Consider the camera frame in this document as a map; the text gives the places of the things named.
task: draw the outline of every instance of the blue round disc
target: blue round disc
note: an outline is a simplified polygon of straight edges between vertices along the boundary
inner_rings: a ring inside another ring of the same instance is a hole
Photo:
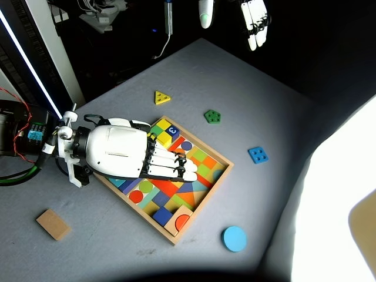
[[[222,233],[224,245],[230,251],[242,251],[247,246],[247,235],[238,226],[230,226]]]

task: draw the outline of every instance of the led light strip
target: led light strip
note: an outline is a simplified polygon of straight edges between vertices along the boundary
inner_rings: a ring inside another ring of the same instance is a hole
[[[31,71],[31,73],[33,74],[36,82],[38,83],[39,87],[42,89],[42,92],[44,93],[44,95],[46,96],[48,102],[51,104],[52,108],[54,109],[55,113],[57,114],[57,116],[62,119],[62,115],[60,114],[58,108],[55,106],[54,102],[52,101],[51,97],[49,96],[46,88],[44,87],[42,81],[40,80],[38,74],[35,72],[35,69],[33,68],[33,66],[31,65],[28,57],[26,56],[24,50],[22,49],[21,45],[19,44],[15,34],[13,33],[13,30],[11,29],[11,27],[9,26],[9,23],[8,21],[6,20],[6,18],[4,17],[4,14],[2,13],[1,9],[0,9],[0,19],[2,21],[2,23],[4,24],[6,30],[8,31],[9,35],[11,36],[14,44],[16,45],[17,49],[18,49],[18,52],[21,54],[21,56],[23,57],[25,63],[27,64],[27,66],[29,67],[29,70]]]

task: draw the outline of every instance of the red wire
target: red wire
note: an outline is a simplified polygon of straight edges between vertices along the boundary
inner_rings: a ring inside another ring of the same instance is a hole
[[[29,163],[35,163],[34,161],[32,161],[32,160],[28,160],[24,155],[20,154],[20,153],[17,151],[17,146],[16,146],[16,141],[17,141],[17,138],[19,137],[19,134],[20,134],[22,131],[24,131],[26,128],[29,127],[30,120],[31,120],[31,118],[33,117],[33,116],[31,115],[30,108],[29,108],[28,104],[26,104],[24,101],[22,101],[20,98],[18,98],[16,95],[12,94],[12,93],[9,92],[8,90],[4,89],[3,87],[0,87],[0,90],[2,90],[2,91],[4,91],[4,92],[6,92],[6,93],[12,95],[12,96],[13,96],[14,98],[16,98],[20,103],[23,103],[23,104],[25,105],[25,107],[26,107],[26,110],[28,111],[29,116],[28,116],[28,121],[27,121],[26,125],[25,125],[23,128],[21,128],[21,129],[16,133],[16,135],[15,135],[14,138],[13,138],[13,149],[14,149],[15,154],[18,155],[18,156],[20,156],[21,159],[26,160],[26,161],[29,162]]]

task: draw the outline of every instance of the number 3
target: number 3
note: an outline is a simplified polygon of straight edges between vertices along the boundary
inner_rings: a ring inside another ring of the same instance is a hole
[[[176,129],[174,129],[173,127],[169,128],[169,132],[172,133],[172,134],[175,134],[176,133]]]

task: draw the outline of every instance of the green circle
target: green circle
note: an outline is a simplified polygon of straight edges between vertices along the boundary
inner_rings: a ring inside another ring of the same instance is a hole
[[[142,193],[150,193],[153,189],[153,185],[149,181],[140,183],[139,189]]]

